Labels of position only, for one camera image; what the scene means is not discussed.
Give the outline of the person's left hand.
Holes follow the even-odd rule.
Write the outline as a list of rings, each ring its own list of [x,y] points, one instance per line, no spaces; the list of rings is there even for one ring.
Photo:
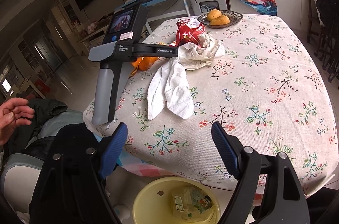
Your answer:
[[[1,105],[0,145],[3,146],[20,126],[30,125],[35,111],[24,98],[11,98]]]

